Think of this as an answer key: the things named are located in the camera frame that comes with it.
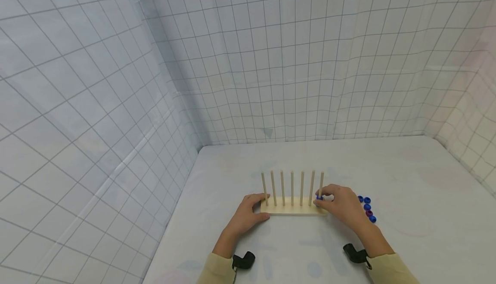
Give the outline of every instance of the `hand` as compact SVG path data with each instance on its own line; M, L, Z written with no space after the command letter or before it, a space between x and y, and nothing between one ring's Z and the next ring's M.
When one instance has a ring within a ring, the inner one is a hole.
M224 231L239 237L252 228L256 223L269 219L270 215L268 213L253 213L254 205L264 199L265 195L263 193L246 195Z
M263 222L269 219L268 213L253 213L253 207L256 203L265 199L264 194L251 194L243 198L238 209L222 231L213 253L224 258L231 258L234 247L238 238L258 222Z
M329 184L322 188L322 194L325 196L333 195L334 199L316 199L313 203L334 215L355 233L358 233L360 229L371 223L365 215L357 195L351 188Z

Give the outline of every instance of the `finger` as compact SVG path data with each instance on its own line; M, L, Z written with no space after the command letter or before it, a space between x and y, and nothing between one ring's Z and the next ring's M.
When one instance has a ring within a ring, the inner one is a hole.
M247 202L249 202L252 206L255 205L255 203L260 202L265 199L265 194L260 193L260 194L252 194L251 197L247 199Z
M263 222L266 221L270 218L270 214L268 213L258 213L255 214L255 221L257 222Z
M315 200L313 200L313 204L320 207L320 208L323 208L324 210L326 210L329 213L332 213L332 210L334 209L333 202L329 201L329 200L315 199Z
M322 188L322 195L324 196L330 196L330 195L334 195L336 192L338 192L339 190L341 189L341 187L339 185L336 185L336 184L329 184L327 186L324 186Z

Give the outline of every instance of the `left hand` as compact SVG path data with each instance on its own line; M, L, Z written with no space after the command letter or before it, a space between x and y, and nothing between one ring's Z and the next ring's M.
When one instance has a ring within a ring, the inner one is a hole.
M253 213L253 207L255 204L264 199L265 195L263 193L246 195L224 231L239 237L252 228L256 223L269 219L270 215L268 213Z
M251 194L243 198L231 221L229 221L219 236L212 251L214 254L224 258L231 258L238 238L258 222L269 219L270 216L268 213L253 213L254 205L264 199L264 194Z

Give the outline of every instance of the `white wall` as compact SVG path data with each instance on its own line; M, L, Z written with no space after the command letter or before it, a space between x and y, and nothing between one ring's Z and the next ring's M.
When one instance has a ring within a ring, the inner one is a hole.
M137 0L0 0L0 282L137 284L198 140Z
M469 87L436 138L496 197L496 6L477 45Z
M435 135L493 0L140 3L202 142L228 144Z

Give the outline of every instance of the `black wrist strap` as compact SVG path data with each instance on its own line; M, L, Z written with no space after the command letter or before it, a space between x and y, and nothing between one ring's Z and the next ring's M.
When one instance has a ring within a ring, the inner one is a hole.
M255 255L252 252L246 252L243 258L238 255L232 257L232 269L236 271L240 269L250 269L255 262Z

